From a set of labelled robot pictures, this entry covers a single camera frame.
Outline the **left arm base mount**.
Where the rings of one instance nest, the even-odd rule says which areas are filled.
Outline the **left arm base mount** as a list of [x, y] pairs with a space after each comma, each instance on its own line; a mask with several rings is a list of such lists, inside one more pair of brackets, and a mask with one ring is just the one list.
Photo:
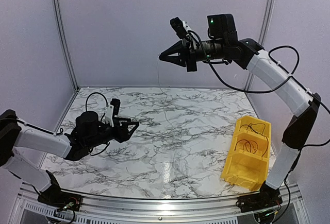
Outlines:
[[46, 170], [50, 178], [50, 187], [48, 187], [44, 191], [39, 191], [37, 201], [40, 203], [44, 203], [47, 205], [55, 206], [60, 208], [60, 210], [72, 210], [79, 211], [82, 196], [78, 194], [72, 194], [68, 192], [64, 192], [55, 176]]

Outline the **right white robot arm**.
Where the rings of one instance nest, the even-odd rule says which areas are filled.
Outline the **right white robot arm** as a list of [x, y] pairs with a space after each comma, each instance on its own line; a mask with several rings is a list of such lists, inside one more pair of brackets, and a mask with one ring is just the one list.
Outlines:
[[307, 92], [294, 80], [292, 73], [271, 59], [269, 53], [253, 39], [222, 38], [195, 42], [185, 38], [159, 55], [159, 60], [185, 67], [189, 72], [197, 70], [197, 62], [210, 64], [215, 59], [234, 61], [258, 77], [270, 88], [269, 92], [275, 92], [293, 114], [284, 131], [279, 155], [261, 187], [262, 191], [255, 197], [256, 204], [265, 208], [275, 200], [274, 190], [279, 189], [299, 159], [315, 123], [321, 103], [320, 96]]

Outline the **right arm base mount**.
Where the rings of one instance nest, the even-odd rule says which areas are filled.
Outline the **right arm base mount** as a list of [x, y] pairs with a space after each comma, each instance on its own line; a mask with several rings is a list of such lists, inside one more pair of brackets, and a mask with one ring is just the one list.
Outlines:
[[263, 184], [259, 192], [238, 197], [236, 206], [242, 213], [245, 213], [279, 206], [282, 203], [282, 195], [279, 189], [273, 189]]

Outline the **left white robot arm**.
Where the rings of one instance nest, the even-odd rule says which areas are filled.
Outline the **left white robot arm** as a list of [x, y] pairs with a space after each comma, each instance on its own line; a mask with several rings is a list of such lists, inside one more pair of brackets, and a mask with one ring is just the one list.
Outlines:
[[33, 185], [54, 206], [65, 202], [65, 194], [54, 185], [51, 174], [41, 170], [22, 156], [17, 148], [29, 148], [54, 154], [68, 161], [79, 161], [90, 154], [94, 147], [108, 145], [115, 140], [128, 141], [139, 122], [115, 117], [105, 124], [94, 111], [83, 112], [76, 118], [70, 134], [54, 133], [19, 120], [15, 112], [7, 110], [1, 118], [1, 167]]

